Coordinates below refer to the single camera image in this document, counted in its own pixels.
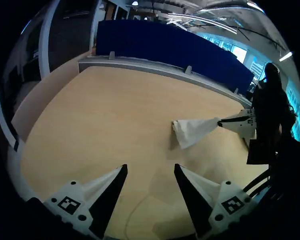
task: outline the white cloth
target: white cloth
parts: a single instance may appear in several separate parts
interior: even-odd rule
[[[185,149],[199,142],[205,135],[218,127],[218,121],[220,121],[220,118],[172,121],[172,127],[176,133],[181,149]]]

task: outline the light wood surface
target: light wood surface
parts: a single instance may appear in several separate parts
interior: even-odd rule
[[[247,166],[245,145],[223,128],[181,150],[171,121],[222,118],[241,109],[221,94],[173,78],[89,67],[35,123],[22,173],[44,200],[70,180],[86,183],[127,164],[106,234],[130,240],[185,236],[194,227],[174,177],[175,163],[214,182],[228,179],[240,186],[265,166]]]
[[[24,98],[11,121],[23,141],[39,118],[42,111],[56,94],[79,74],[78,60],[88,56],[85,52],[62,64],[42,79]]]

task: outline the black cable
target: black cable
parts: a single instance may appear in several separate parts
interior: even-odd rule
[[[270,176],[272,174],[272,170],[269,168],[265,170],[262,174],[260,174],[258,177],[256,177],[254,180],[252,180],[244,189],[244,192],[249,191],[251,188],[256,186],[259,182],[264,180],[266,177]]]
[[[263,184],[261,184],[260,186],[258,186],[250,195],[249,197],[253,198],[255,195],[257,195],[258,193],[260,193],[262,190],[264,190],[266,187],[270,186],[272,182],[271,180],[268,180],[266,182],[264,182]]]

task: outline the blue divider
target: blue divider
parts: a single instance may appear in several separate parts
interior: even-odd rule
[[[143,58],[186,68],[245,94],[253,74],[231,52],[167,24],[112,20],[98,24],[96,55]]]

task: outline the person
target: person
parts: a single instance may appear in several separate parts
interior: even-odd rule
[[[296,114],[282,89],[278,68],[268,63],[264,71],[266,82],[256,86],[252,107],[256,115],[256,142],[264,151],[264,161],[269,162],[275,158],[278,141],[292,138]]]

